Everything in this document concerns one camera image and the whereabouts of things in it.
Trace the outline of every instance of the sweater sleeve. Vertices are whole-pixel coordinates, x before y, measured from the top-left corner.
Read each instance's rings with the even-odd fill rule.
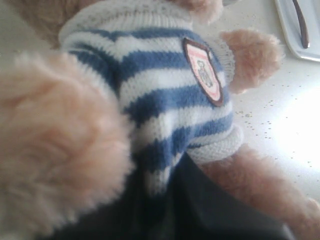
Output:
[[[219,37],[207,37],[206,42],[224,69],[227,85],[230,84],[235,75],[235,58],[232,50],[227,43]]]

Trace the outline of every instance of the dark fabric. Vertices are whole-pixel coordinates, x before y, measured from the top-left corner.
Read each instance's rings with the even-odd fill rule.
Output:
[[[45,240],[294,240],[281,222],[240,203],[213,184],[187,154],[170,180],[165,208],[149,207],[136,171],[122,198]]]

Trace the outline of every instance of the knitted sweater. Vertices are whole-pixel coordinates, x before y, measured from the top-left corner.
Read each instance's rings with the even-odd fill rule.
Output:
[[[210,64],[193,66],[186,40],[206,47]],[[228,92],[233,55],[220,39],[209,47],[192,31],[190,14],[175,4],[101,1],[67,23],[60,42],[86,71],[102,79],[105,92],[115,95],[130,116],[133,155],[145,172],[151,199],[166,192],[184,154],[207,163],[231,156],[241,145]],[[197,45],[189,47],[201,52]],[[207,91],[215,79],[219,104]]]

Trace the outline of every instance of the speckled countertop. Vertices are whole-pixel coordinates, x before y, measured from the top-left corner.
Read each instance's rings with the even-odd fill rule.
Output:
[[[236,121],[251,147],[274,158],[297,185],[320,201],[320,63],[290,53],[274,0],[242,0],[226,7],[209,28],[198,29],[214,34],[249,27],[276,35],[286,58],[263,86],[234,97]],[[43,52],[48,46],[0,2],[0,69],[25,50]]]

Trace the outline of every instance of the ribbed knit collar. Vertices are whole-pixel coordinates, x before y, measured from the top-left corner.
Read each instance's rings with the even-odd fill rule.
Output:
[[[87,29],[134,31],[141,28],[192,28],[187,10],[167,0],[103,0],[86,7],[69,20],[59,34],[63,40],[71,33]]]

